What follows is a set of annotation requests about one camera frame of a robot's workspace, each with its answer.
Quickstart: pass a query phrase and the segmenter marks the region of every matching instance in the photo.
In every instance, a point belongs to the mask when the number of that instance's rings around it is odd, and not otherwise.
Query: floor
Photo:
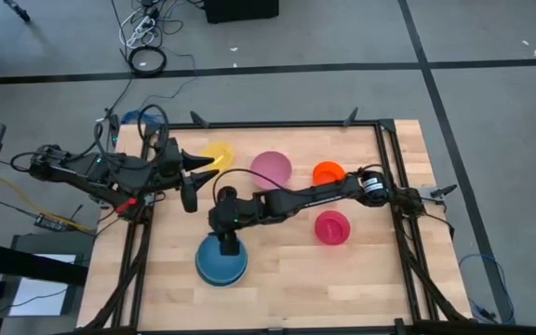
[[[0,1],[0,122],[7,125],[0,157],[44,143],[80,151],[129,78],[111,3],[20,2],[31,25]],[[121,18],[133,11],[128,0],[116,3]],[[438,184],[460,185],[447,213],[458,257],[492,251],[516,323],[536,326],[536,1],[280,3],[275,19],[219,25],[191,5],[177,7],[173,18],[184,27],[164,46],[194,55],[200,77],[173,100],[149,101],[171,122],[188,122],[190,111],[208,121],[343,119],[355,107],[362,119],[419,119]],[[169,55],[167,70],[191,69],[189,58]],[[115,111],[173,94],[191,79],[178,74],[192,72],[135,80]],[[94,225],[98,210],[84,194],[5,165],[0,175],[60,215],[84,204],[76,219]],[[1,183],[0,200],[21,206]],[[0,207],[0,245],[43,233]],[[476,235],[488,237],[490,250]],[[493,266],[466,261],[462,274],[471,299],[497,311],[496,294],[506,316]],[[74,318],[75,308],[63,319],[7,319],[2,334],[69,330]]]

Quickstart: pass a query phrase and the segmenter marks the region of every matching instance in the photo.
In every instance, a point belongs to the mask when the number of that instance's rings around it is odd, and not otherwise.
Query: black box
[[[270,19],[278,16],[278,0],[205,0],[208,23]]]

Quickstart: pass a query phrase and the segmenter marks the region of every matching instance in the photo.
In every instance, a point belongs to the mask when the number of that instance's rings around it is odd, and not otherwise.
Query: blue bowl
[[[207,236],[195,253],[195,270],[205,282],[216,287],[232,285],[248,268],[248,252],[241,240],[237,256],[221,255],[219,239]]]

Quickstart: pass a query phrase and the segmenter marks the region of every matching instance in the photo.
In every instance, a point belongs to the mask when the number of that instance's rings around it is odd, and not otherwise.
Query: wooden tabletop
[[[435,186],[419,122],[397,120],[395,124],[409,184]],[[293,166],[287,185],[292,189],[310,186],[314,166],[324,160],[349,171],[380,163],[373,127],[171,130],[171,136],[190,154],[199,154],[212,141],[230,142],[235,151],[231,168],[248,168],[255,155],[280,151]],[[139,155],[140,150],[135,126],[122,126],[117,151]],[[389,145],[388,152],[395,170]],[[245,173],[225,175],[218,187],[223,185],[234,186],[242,198],[257,191]],[[248,250],[248,269],[228,288],[205,283],[194,267],[197,247],[210,232],[212,206],[211,184],[198,192],[194,214],[184,212],[175,191],[168,191],[167,199],[156,204],[138,330],[387,326],[398,317],[410,323],[387,206],[366,208],[343,200],[308,208],[281,224],[240,231]],[[444,218],[439,206],[426,207]],[[315,218],[328,209],[339,210],[351,223],[351,235],[343,245],[325,246],[315,237]],[[100,229],[112,220],[104,221]],[[428,217],[419,218],[419,226],[432,279],[459,312],[470,315],[448,227]],[[114,289],[126,234],[127,224],[121,221],[97,239],[78,326],[93,318]],[[415,279],[426,315],[421,285]],[[131,289],[124,320],[128,320],[130,297]]]

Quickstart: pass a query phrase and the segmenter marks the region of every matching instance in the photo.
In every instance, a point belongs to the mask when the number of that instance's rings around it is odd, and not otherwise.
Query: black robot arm
[[[299,191],[275,189],[256,192],[250,200],[237,198],[233,187],[223,187],[218,192],[216,206],[208,213],[208,220],[221,241],[221,254],[236,255],[239,253],[236,230],[257,224],[280,223],[304,208],[341,199],[354,199],[373,208],[392,202],[407,214],[424,212],[417,190],[397,189],[388,185],[381,172],[359,169],[348,173],[341,181]]]
[[[59,145],[43,145],[33,154],[29,173],[40,181],[65,182],[84,191],[95,201],[108,203],[126,220],[134,220],[155,193],[181,190],[187,212],[197,211],[195,192],[212,179],[218,170],[202,173],[187,171],[201,168],[213,158],[196,157],[179,151],[174,138],[163,148],[155,147],[153,162],[126,154],[72,154]]]

